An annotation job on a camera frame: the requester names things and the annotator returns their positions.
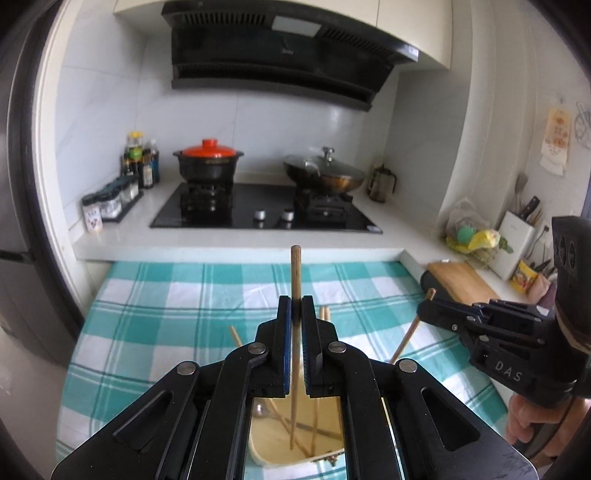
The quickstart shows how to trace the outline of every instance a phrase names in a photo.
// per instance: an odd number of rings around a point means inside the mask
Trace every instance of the teal checkered tablecloth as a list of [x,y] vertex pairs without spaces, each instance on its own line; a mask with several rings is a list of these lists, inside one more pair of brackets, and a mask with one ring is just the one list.
[[[398,262],[302,266],[302,293],[329,305],[339,339],[387,361],[423,298]],[[183,360],[222,360],[259,323],[275,318],[290,294],[290,266],[118,262],[86,319],[68,369],[57,429],[63,459]],[[506,408],[488,377],[468,364],[466,349],[444,330],[421,325],[404,352],[489,425],[501,431]],[[344,457],[263,468],[249,457],[245,478],[345,479]]]

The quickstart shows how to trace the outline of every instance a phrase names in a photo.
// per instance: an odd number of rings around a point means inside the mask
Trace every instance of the white cabinet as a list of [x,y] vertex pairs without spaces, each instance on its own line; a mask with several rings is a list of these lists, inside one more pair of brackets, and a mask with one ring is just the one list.
[[452,0],[380,0],[378,28],[452,64]]
[[[373,27],[378,21],[379,0],[289,0],[311,7],[323,8],[365,22]],[[150,33],[156,28],[163,32],[166,23],[160,16],[164,0],[118,0],[115,13],[124,17],[139,30]]]
[[298,4],[324,8],[347,17],[354,18],[373,27],[378,20],[380,0],[289,0]]
[[[452,0],[289,0],[337,12],[398,37],[450,67]],[[118,0],[115,14],[148,35],[169,30],[160,15],[164,0]]]

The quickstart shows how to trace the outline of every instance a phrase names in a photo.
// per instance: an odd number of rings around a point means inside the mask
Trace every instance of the kitchen counter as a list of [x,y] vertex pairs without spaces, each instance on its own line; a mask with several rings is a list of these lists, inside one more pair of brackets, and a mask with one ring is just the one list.
[[[461,261],[443,243],[420,231],[395,206],[370,201],[363,188],[353,203],[383,234],[359,232],[238,230],[222,228],[150,228],[150,223],[178,182],[161,183],[119,224],[106,223],[99,234],[84,233],[74,243],[79,260],[273,263],[289,262],[290,246],[302,247],[303,262],[400,260],[419,277],[429,262]],[[478,271],[501,298],[523,301],[491,271]]]

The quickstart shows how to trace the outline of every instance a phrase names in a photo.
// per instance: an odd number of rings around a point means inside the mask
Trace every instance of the gas stove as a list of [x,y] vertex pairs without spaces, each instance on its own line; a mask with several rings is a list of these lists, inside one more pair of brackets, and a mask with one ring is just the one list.
[[353,205],[350,195],[246,183],[182,183],[150,227],[382,233]]

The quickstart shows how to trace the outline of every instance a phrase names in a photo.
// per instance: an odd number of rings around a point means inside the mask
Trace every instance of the wok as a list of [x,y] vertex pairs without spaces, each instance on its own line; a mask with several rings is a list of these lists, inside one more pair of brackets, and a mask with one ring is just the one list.
[[287,176],[301,189],[319,193],[347,193],[358,188],[365,174],[332,157],[334,148],[323,147],[324,157],[286,157],[283,166]]

